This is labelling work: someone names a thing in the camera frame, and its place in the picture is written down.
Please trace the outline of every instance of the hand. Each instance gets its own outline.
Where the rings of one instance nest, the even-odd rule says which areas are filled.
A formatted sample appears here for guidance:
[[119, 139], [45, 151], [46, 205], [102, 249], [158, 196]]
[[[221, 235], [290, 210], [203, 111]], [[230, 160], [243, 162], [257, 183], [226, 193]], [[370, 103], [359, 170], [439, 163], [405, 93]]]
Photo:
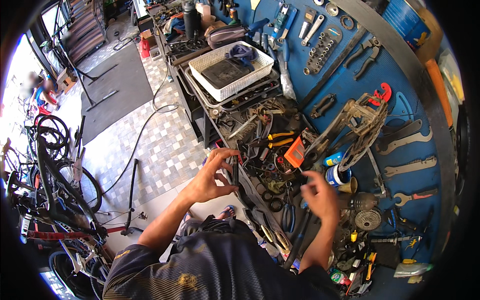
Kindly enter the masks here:
[[[180, 192], [179, 196], [193, 204], [195, 202], [207, 202], [208, 200], [238, 191], [238, 187], [230, 185], [225, 176], [216, 171], [224, 168], [231, 173], [232, 166], [227, 164], [225, 159], [239, 154], [240, 151], [229, 148], [214, 149], [210, 153], [204, 167]], [[223, 182], [224, 186], [217, 186], [215, 179]]]
[[307, 202], [310, 210], [322, 220], [322, 223], [327, 221], [336, 225], [339, 218], [339, 209], [337, 207], [338, 197], [335, 189], [326, 182], [319, 172], [305, 171], [302, 175], [312, 179], [307, 184], [301, 186], [301, 195]]

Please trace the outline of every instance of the rubber seal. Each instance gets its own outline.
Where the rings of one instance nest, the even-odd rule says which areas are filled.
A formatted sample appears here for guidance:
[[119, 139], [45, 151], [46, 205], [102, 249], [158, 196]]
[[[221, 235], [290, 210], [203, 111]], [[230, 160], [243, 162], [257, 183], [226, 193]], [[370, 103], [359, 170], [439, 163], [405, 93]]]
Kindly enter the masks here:
[[278, 198], [273, 198], [273, 200], [270, 202], [270, 205], [268, 206], [270, 210], [274, 213], [278, 213], [279, 211], [282, 210], [283, 204], [282, 201]]
[[272, 195], [271, 192], [265, 191], [265, 192], [262, 194], [262, 199], [263, 199], [265, 202], [270, 202], [270, 201], [272, 201], [272, 199], [273, 199], [273, 195]]
[[[350, 23], [352, 23], [352, 25], [345, 24], [345, 19], [349, 20]], [[352, 18], [350, 18], [346, 14], [344, 14], [343, 16], [340, 17], [340, 24], [343, 26], [343, 28], [348, 29], [348, 30], [353, 29], [353, 25], [354, 25]]]

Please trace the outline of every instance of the floor mat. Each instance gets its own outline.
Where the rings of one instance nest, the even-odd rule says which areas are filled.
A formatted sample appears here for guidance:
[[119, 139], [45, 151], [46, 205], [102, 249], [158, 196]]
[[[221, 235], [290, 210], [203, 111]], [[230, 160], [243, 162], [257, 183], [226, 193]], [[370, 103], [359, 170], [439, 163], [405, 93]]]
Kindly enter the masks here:
[[152, 88], [145, 74], [138, 49], [130, 43], [104, 62], [93, 68], [88, 75], [94, 77], [118, 64], [91, 85], [89, 78], [84, 84], [90, 99], [99, 102], [114, 90], [118, 92], [102, 101], [90, 111], [85, 92], [82, 93], [82, 115], [86, 116], [83, 143], [87, 144], [108, 126], [120, 120], [140, 105], [153, 99]]

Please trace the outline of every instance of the red jerry can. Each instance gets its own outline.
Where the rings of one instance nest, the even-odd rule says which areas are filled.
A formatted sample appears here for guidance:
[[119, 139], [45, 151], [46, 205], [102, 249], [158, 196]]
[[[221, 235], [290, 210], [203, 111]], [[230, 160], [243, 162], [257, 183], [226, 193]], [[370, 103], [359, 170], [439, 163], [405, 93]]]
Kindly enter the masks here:
[[147, 58], [150, 56], [150, 46], [148, 45], [148, 41], [142, 37], [140, 40], [140, 49], [142, 50], [141, 55], [142, 58]]

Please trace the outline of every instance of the plastic bag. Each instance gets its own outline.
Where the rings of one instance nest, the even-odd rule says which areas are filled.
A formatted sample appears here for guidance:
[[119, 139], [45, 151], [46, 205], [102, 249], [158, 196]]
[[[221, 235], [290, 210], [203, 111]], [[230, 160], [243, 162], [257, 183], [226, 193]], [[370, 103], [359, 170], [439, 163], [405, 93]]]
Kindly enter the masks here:
[[287, 99], [292, 99], [297, 101], [297, 96], [293, 91], [292, 81], [290, 80], [290, 75], [288, 70], [285, 69], [285, 62], [283, 60], [283, 55], [277, 55], [278, 65], [280, 66], [280, 83], [282, 84], [283, 95]]

